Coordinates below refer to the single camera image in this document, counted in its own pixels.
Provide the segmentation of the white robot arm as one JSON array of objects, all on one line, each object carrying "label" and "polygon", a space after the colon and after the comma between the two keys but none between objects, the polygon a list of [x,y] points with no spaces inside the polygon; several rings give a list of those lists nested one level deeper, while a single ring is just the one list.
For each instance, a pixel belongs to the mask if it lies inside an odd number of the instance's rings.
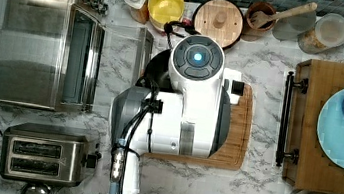
[{"label": "white robot arm", "polygon": [[207,158],[225,143],[231,102],[224,58],[210,37],[185,37],[164,62],[171,92],[146,73],[115,97],[109,112],[109,194],[139,194],[145,153]]}]

